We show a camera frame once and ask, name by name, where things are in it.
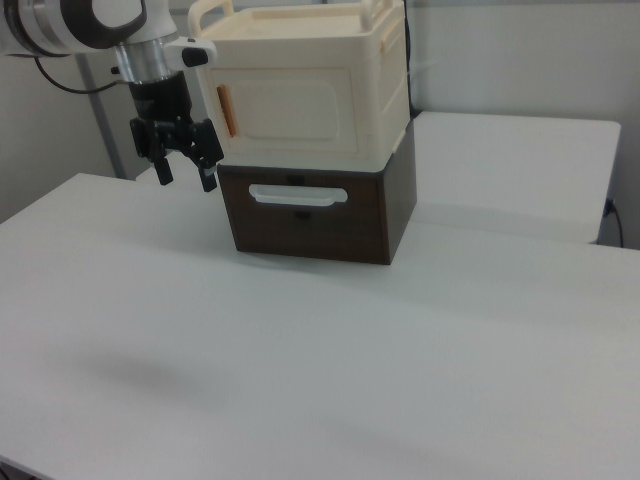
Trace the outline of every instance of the white handle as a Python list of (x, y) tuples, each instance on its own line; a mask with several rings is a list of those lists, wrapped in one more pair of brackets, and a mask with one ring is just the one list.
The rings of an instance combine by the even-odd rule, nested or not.
[(342, 188), (290, 187), (287, 185), (258, 185), (249, 187), (249, 193), (258, 203), (295, 205), (300, 207), (330, 207), (349, 198)]
[(192, 36), (199, 37), (202, 34), (201, 22), (204, 14), (220, 6), (224, 10), (225, 17), (233, 15), (233, 3), (231, 0), (199, 0), (191, 5), (188, 21)]
[(362, 27), (363, 32), (369, 32), (373, 29), (373, 19), (376, 17), (374, 15), (376, 11), (376, 7), (380, 2), (384, 2), (380, 13), (382, 13), (385, 9), (389, 9), (393, 6), (392, 0), (362, 0), (362, 9), (360, 10), (360, 26)]

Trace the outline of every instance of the white wall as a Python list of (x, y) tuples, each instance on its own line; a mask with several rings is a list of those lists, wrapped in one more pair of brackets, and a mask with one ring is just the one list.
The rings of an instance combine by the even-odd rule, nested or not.
[[(43, 60), (63, 84), (84, 88), (73, 58)], [(0, 222), (76, 173), (113, 176), (86, 97), (62, 92), (32, 60), (0, 57)]]
[[(620, 122), (611, 195), (640, 248), (640, 4), (422, 7), (410, 19), (418, 107)], [(613, 218), (603, 239), (617, 244)]]

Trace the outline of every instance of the table surface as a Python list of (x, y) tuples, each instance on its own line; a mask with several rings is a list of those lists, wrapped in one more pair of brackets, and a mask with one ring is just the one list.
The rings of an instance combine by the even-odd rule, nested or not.
[(45, 478), (640, 477), (638, 252), (241, 254), (218, 193), (81, 175), (0, 265), (0, 456)]
[[(418, 204), (428, 223), (591, 243), (598, 238), (620, 125), (425, 112), (414, 122)], [(173, 186), (202, 190), (172, 153)], [(153, 169), (137, 181), (158, 184)]]

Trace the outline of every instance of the black cable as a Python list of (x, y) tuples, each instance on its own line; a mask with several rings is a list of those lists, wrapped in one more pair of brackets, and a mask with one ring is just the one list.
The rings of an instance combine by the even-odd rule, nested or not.
[(52, 83), (53, 85), (58, 87), (60, 90), (64, 90), (65, 92), (68, 92), (68, 93), (74, 93), (76, 95), (91, 95), (93, 93), (104, 92), (105, 90), (108, 90), (109, 88), (115, 87), (117, 85), (116, 82), (111, 82), (108, 85), (105, 85), (105, 86), (100, 87), (100, 88), (94, 88), (92, 90), (76, 90), (75, 88), (65, 87), (64, 85), (61, 85), (60, 83), (56, 82), (53, 78), (51, 78), (49, 76), (49, 74), (42, 67), (42, 63), (40, 63), (40, 59), (39, 58), (36, 57), (36, 58), (34, 58), (34, 60), (36, 61), (36, 66), (38, 67), (38, 70), (40, 70), (40, 73), (42, 73), (44, 78), (49, 80), (50, 83)]
[(616, 221), (618, 222), (618, 235), (620, 236), (620, 248), (624, 248), (624, 236), (622, 234), (622, 220), (620, 220), (620, 213), (618, 213), (618, 209), (615, 205), (611, 205), (611, 213), (616, 216)]
[(407, 0), (404, 0), (404, 36), (407, 44), (407, 84), (409, 86), (409, 113), (411, 118), (416, 118), (420, 115), (420, 110), (416, 109), (413, 106), (413, 99), (411, 98), (411, 74), (410, 72), (410, 64), (411, 64), (411, 30), (409, 28), (409, 15), (407, 14)]

